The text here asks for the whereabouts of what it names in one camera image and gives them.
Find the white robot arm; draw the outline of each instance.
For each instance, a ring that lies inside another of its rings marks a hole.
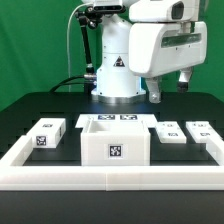
[[[160,98],[155,77],[180,70],[178,90],[184,92],[192,66],[205,60],[207,28],[204,22],[196,22],[199,3],[199,0],[141,0],[130,8],[130,19],[137,22],[129,38],[130,69],[146,78],[152,102]]]
[[[181,71],[179,90],[188,88],[192,66],[203,63],[206,57],[206,24],[196,22],[200,0],[83,2],[92,2],[92,9],[105,15],[102,22],[103,62],[97,71],[94,96],[104,102],[132,102],[130,99],[145,94],[137,78],[144,77],[150,101],[158,103],[158,77],[177,70]],[[116,14],[124,7],[130,7],[129,18],[134,25],[112,15],[113,10]]]

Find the cable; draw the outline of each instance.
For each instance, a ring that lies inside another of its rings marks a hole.
[[[54,86],[53,88],[51,88],[50,92],[55,92],[55,90],[56,90],[57,88],[59,88],[61,85],[65,84],[65,83],[67,83],[67,82],[69,82],[69,81],[72,81],[72,80],[74,80],[74,79],[81,79],[81,78],[84,78],[84,75],[79,75],[79,76],[72,76],[72,77],[69,77],[69,78],[63,80],[62,82],[60,82],[59,84],[57,84],[56,86]]]
[[[94,84],[94,82],[69,82],[69,83],[62,83],[62,84],[58,84],[57,86],[53,87],[50,90],[50,92],[54,93],[61,86],[85,85],[85,84]]]
[[[84,6],[88,6],[88,5],[92,5],[93,3],[85,3],[85,4],[82,4],[78,7],[76,7],[70,18],[69,18],[69,21],[68,21],[68,27],[67,27],[67,57],[68,57],[68,77],[71,78],[71,55],[70,55],[70,29],[71,29],[71,22],[72,22],[72,18],[74,16],[74,14],[81,8],[81,7],[84,7]]]

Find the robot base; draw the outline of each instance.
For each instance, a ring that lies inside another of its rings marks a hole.
[[[131,97],[108,97],[108,96],[102,96],[97,94],[97,90],[94,89],[92,91],[92,100],[98,101],[102,103],[108,103],[108,104],[128,104],[128,103],[138,103],[138,102],[144,102],[146,99],[146,91],[141,90],[138,95],[131,96]]]

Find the white box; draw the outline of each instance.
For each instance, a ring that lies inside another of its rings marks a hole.
[[[221,139],[208,121],[188,121],[186,122],[186,128],[196,143],[206,143],[208,136],[216,136]]]
[[[156,132],[161,143],[186,143],[187,138],[176,121],[158,122]]]
[[[89,120],[81,133],[83,166],[150,164],[150,133],[143,121]]]
[[[64,118],[41,118],[27,133],[34,148],[56,148],[66,131]]]

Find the black table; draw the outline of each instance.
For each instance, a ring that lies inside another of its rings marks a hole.
[[[224,136],[224,103],[209,94],[166,93],[160,104],[109,105],[83,93],[31,93],[0,113],[0,155],[43,117],[66,118],[67,131],[56,150],[35,149],[26,166],[80,165],[80,114],[155,114],[177,121],[185,144],[161,144],[150,129],[151,165],[211,165],[203,144],[195,144],[186,121],[209,121]],[[0,192],[1,223],[223,223],[223,191]]]

